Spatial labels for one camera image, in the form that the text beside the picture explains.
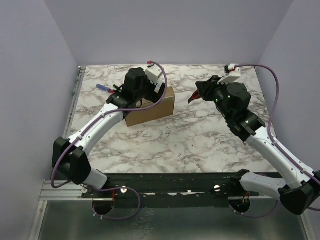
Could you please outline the red black utility knife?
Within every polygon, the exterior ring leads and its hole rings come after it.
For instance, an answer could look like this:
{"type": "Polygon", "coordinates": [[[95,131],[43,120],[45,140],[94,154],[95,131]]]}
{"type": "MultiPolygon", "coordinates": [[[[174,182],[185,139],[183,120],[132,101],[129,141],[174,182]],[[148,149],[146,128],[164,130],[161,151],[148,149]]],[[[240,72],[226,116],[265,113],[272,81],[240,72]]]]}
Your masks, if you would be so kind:
{"type": "Polygon", "coordinates": [[[196,91],[192,94],[191,100],[194,101],[194,100],[197,100],[197,99],[199,99],[199,98],[200,98],[199,91],[196,90],[196,91]]]}

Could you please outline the brown cardboard express box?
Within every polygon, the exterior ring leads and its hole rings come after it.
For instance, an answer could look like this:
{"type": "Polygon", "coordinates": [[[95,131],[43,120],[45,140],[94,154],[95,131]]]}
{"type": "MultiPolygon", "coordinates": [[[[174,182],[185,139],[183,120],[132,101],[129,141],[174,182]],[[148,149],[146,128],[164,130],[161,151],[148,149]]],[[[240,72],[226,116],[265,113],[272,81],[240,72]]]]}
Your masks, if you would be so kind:
{"type": "Polygon", "coordinates": [[[163,100],[156,106],[142,111],[133,111],[125,118],[126,125],[135,125],[158,120],[174,114],[176,95],[173,88],[168,87],[163,100]]]}

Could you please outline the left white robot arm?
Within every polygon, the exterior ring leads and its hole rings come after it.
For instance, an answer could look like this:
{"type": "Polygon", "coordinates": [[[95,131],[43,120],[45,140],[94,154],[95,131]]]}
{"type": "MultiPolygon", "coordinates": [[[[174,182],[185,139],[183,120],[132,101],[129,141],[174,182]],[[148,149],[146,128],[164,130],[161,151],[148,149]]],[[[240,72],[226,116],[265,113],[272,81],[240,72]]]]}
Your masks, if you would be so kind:
{"type": "Polygon", "coordinates": [[[149,64],[146,69],[129,69],[124,83],[114,88],[92,120],[70,137],[57,138],[53,144],[51,186],[58,188],[55,177],[56,173],[61,173],[68,183],[90,186],[97,196],[106,197],[111,190],[108,177],[91,166],[88,156],[101,138],[129,113],[143,110],[143,107],[137,107],[137,103],[145,99],[156,106],[161,102],[168,83],[161,83],[159,79],[165,76],[164,69],[154,64],[149,64]]]}

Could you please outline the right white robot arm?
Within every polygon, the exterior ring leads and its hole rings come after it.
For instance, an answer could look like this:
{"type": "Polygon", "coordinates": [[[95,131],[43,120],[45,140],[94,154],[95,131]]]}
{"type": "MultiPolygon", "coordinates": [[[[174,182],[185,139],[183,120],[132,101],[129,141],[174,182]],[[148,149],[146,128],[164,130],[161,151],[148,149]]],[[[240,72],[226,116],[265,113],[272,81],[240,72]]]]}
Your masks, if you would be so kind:
{"type": "Polygon", "coordinates": [[[301,215],[320,196],[320,173],[288,151],[265,122],[249,110],[251,94],[243,83],[221,84],[220,80],[214,75],[207,81],[197,81],[188,102],[214,102],[230,131],[258,151],[281,175],[276,179],[242,170],[230,182],[230,191],[236,196],[256,192],[271,197],[292,214],[301,215]]]}

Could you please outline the blue handled screwdriver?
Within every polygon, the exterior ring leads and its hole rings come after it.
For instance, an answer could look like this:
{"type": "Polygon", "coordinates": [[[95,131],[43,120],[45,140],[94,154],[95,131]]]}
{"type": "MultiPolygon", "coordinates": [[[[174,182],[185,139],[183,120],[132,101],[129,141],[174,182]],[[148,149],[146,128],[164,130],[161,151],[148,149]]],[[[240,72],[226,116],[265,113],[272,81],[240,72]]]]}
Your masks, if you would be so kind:
{"type": "Polygon", "coordinates": [[[107,86],[104,86],[104,85],[101,85],[101,84],[97,84],[96,87],[104,92],[108,92],[110,94],[114,93],[114,90],[107,87],[107,86]]]}

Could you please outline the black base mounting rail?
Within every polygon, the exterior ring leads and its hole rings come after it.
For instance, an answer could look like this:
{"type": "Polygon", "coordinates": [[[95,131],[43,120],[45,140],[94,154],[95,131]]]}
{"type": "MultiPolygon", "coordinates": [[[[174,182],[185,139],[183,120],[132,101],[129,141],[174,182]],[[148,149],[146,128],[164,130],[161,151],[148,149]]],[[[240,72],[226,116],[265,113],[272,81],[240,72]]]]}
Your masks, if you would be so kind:
{"type": "Polygon", "coordinates": [[[249,204],[235,173],[110,173],[102,191],[85,187],[81,200],[99,212],[140,208],[227,208],[249,204]]]}

